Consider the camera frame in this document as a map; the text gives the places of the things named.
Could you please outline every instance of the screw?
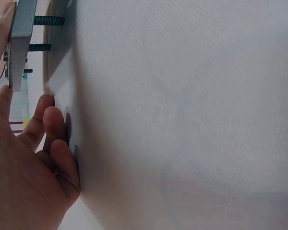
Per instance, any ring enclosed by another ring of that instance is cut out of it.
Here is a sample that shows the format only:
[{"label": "screw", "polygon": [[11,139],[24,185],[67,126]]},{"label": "screw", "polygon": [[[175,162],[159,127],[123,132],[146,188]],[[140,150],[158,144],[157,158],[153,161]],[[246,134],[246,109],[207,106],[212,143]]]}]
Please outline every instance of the screw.
[{"label": "screw", "polygon": [[29,46],[29,52],[50,51],[50,49],[50,44],[31,44]]},{"label": "screw", "polygon": [[33,69],[24,69],[24,74],[33,73]]},{"label": "screw", "polygon": [[62,26],[64,22],[65,18],[56,16],[35,16],[34,18],[34,25]]}]

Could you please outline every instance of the fabric texture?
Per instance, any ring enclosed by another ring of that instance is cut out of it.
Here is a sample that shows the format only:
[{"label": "fabric texture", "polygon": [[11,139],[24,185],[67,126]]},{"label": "fabric texture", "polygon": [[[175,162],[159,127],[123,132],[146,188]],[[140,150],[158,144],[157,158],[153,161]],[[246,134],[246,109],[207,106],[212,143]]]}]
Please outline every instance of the fabric texture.
[{"label": "fabric texture", "polygon": [[288,230],[288,0],[82,0],[73,15],[48,85],[72,114],[88,215]]}]

